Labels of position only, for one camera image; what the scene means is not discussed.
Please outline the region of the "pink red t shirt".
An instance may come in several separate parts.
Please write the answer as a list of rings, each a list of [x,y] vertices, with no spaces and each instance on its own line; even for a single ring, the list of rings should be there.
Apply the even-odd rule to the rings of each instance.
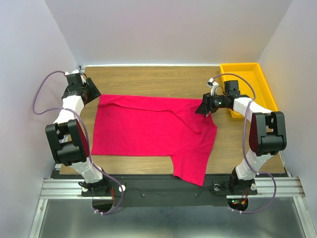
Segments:
[[[195,112],[200,103],[198,99],[102,95],[92,154],[169,156],[175,176],[201,186],[217,127],[211,116]]]

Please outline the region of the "yellow plastic tray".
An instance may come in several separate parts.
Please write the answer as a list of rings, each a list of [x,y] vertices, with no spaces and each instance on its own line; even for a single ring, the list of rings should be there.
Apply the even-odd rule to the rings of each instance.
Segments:
[[[246,79],[252,88],[250,88],[243,80],[235,76],[224,75],[221,77],[222,82],[228,80],[238,80],[241,94],[248,95],[253,98],[254,96],[252,90],[254,90],[256,93],[255,102],[258,105],[271,111],[278,111],[278,107],[258,63],[222,63],[220,65],[220,72],[234,73]]]

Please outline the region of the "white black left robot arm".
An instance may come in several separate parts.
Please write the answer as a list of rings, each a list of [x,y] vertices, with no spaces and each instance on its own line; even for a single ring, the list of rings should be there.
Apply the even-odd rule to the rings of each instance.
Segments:
[[[85,105],[101,93],[91,78],[78,70],[64,75],[68,85],[62,96],[62,109],[57,119],[45,128],[53,159],[83,177],[84,181],[79,185],[85,196],[106,196],[110,193],[109,179],[90,159],[90,143],[78,118]]]

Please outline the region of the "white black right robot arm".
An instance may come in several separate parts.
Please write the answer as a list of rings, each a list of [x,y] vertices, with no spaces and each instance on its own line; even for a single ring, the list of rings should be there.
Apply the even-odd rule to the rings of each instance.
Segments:
[[[271,111],[258,105],[253,98],[242,95],[237,80],[224,83],[224,94],[216,93],[219,84],[210,78],[207,82],[211,91],[203,95],[196,114],[208,115],[218,109],[228,108],[244,116],[250,122],[249,150],[243,150],[243,160],[236,166],[228,181],[231,193],[256,190],[254,179],[265,162],[284,150],[287,145],[285,116],[283,112]]]

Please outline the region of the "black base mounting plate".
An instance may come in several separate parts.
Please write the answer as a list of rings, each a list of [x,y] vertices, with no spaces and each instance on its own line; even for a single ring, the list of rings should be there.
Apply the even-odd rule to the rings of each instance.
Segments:
[[[202,186],[172,175],[115,175],[110,180],[113,191],[102,192],[101,187],[83,191],[84,197],[104,199],[110,197],[113,205],[125,207],[173,207],[173,206],[227,206],[228,196],[241,198],[256,195],[250,186],[254,180],[242,186],[230,188],[228,174],[207,174]]]

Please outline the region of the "aluminium frame rail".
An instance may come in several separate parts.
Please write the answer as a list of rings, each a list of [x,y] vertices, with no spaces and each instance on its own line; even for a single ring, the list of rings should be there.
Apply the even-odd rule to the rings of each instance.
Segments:
[[[111,199],[110,196],[91,196],[82,191],[81,179],[46,179],[42,183],[40,199]],[[256,178],[257,194],[248,192],[249,198],[270,198],[276,188],[276,197],[304,197],[305,192],[298,177]]]

